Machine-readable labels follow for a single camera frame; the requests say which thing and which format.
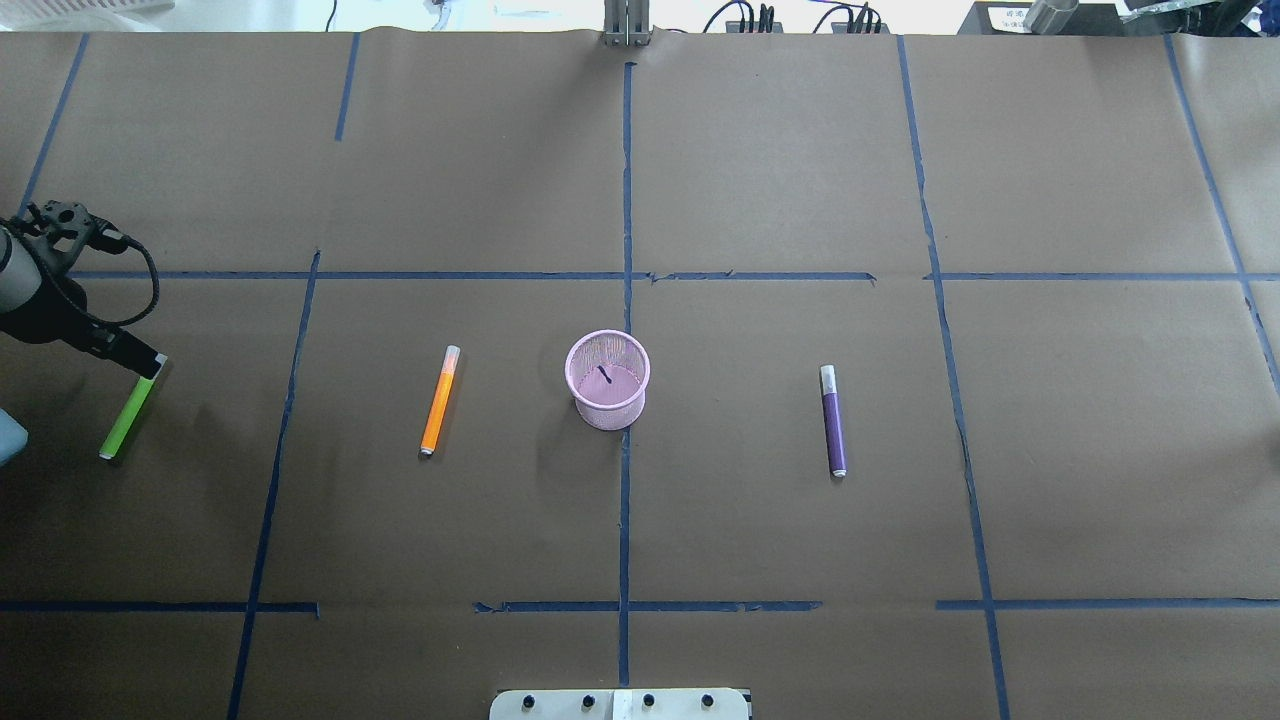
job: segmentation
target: purple marker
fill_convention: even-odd
[[[840,429],[836,366],[823,365],[818,368],[818,377],[822,378],[822,418],[827,421],[827,464],[831,466],[833,478],[844,478],[847,469],[845,466],[845,433]]]

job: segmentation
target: mesh pen holder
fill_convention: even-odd
[[[644,410],[649,354],[621,331],[596,331],[573,343],[564,359],[577,413],[593,428],[621,430]]]

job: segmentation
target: metal bracket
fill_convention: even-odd
[[[604,44],[649,45],[649,0],[604,0]]]

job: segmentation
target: marker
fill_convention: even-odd
[[[115,418],[115,424],[106,433],[106,441],[102,442],[101,450],[97,451],[99,457],[102,460],[115,460],[115,456],[120,454],[124,438],[129,437],[129,430],[133,429],[133,423],[138,419],[138,413],[146,405],[147,397],[156,386],[156,380],[160,379],[160,372],[164,370],[168,361],[169,357],[157,354],[156,363],[159,364],[159,369],[156,374],[150,378],[138,378],[138,382],[133,386],[133,392],[129,393],[129,398],[124,401],[124,407]]]
[[[840,396],[836,395],[836,366],[818,368],[818,377],[822,379],[822,419],[827,423],[827,465],[831,466],[831,477],[844,478],[847,468],[845,433],[840,428]]]
[[[444,409],[449,405],[449,392],[453,389],[453,373],[458,369],[460,352],[462,351],[456,345],[444,348],[444,366],[440,368],[440,379],[435,383],[435,400],[431,401],[431,411],[426,415],[426,429],[422,430],[422,445],[419,447],[422,455],[435,452],[435,446],[440,442]]]

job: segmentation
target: orange marker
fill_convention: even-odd
[[[426,429],[422,430],[422,446],[419,448],[422,455],[435,452],[435,445],[440,442],[444,409],[449,405],[449,391],[453,389],[453,373],[458,369],[460,352],[462,351],[456,345],[444,348],[444,366],[440,368],[440,379],[435,383],[435,400],[431,401],[431,411],[426,415]]]

